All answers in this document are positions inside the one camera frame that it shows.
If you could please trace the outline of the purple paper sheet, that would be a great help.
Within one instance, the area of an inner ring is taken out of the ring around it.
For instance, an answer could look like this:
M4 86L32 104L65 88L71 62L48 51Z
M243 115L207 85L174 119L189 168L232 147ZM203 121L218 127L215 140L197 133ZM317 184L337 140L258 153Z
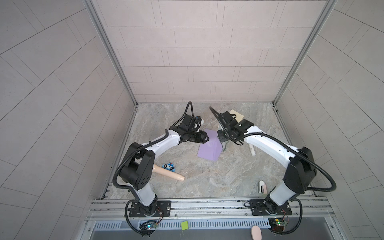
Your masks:
M200 144L197 156L215 162L219 159L223 146L216 131L209 129L204 129L204 131L207 133L209 140L205 144Z

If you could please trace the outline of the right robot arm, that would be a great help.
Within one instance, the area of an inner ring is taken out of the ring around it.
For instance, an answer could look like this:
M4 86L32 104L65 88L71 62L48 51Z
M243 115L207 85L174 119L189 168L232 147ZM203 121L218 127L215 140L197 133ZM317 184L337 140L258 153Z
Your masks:
M279 213L287 201L293 201L305 191L333 192L337 189L335 180L315 163L310 149L287 145L266 134L248 120L238 122L235 114L218 113L212 107L210 110L221 126L218 131L220 141L232 141L239 146L244 143L253 145L277 160L286 169L282 182L267 195L262 204L262 208L268 214ZM310 187L310 183L318 173L326 177L331 187Z

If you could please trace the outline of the white glue stick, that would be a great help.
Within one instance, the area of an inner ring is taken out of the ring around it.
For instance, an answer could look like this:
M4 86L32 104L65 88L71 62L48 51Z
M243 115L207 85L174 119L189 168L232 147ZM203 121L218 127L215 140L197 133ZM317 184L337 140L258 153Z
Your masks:
M252 156L255 156L255 155L256 155L256 152L255 152L254 146L251 145L251 144L249 144L249 147L250 147L251 155L252 155Z

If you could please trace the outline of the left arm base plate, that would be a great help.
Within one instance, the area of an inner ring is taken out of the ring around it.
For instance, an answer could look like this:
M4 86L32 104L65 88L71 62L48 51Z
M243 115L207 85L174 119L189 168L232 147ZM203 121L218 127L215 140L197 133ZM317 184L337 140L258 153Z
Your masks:
M171 201L156 201L148 207L139 202L133 203L130 207L129 217L131 218L144 218L144 217L169 217L171 211Z

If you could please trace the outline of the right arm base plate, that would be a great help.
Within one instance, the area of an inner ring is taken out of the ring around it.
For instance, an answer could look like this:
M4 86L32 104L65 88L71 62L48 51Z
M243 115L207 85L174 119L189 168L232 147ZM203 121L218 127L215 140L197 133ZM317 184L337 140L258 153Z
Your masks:
M253 216L292 215L292 209L289 201L286 201L283 205L278 206L271 200L249 200L244 203L244 206L251 209Z

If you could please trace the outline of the yellow envelope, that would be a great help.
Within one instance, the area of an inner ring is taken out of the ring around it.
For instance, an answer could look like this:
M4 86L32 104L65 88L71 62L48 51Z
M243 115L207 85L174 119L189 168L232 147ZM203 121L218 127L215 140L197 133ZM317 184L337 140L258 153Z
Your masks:
M236 112L235 110L231 110L231 111L230 111L230 114L236 116L236 121L237 121L238 123L244 118L244 115L242 115L242 114Z

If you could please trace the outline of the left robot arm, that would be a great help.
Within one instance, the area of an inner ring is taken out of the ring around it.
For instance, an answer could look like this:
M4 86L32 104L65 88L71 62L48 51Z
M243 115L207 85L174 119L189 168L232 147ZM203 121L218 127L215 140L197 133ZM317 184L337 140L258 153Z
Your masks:
M133 194L140 211L151 216L157 208L158 197L149 185L156 157L181 143L204 144L208 134L200 130L200 116L185 115L179 125L171 126L165 133L144 144L132 143L113 176L113 186Z

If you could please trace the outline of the floral green card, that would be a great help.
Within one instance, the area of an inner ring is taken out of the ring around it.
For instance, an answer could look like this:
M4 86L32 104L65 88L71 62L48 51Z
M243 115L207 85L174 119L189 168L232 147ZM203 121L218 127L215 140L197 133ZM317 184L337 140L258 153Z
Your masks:
M226 150L227 142L222 142L223 152Z

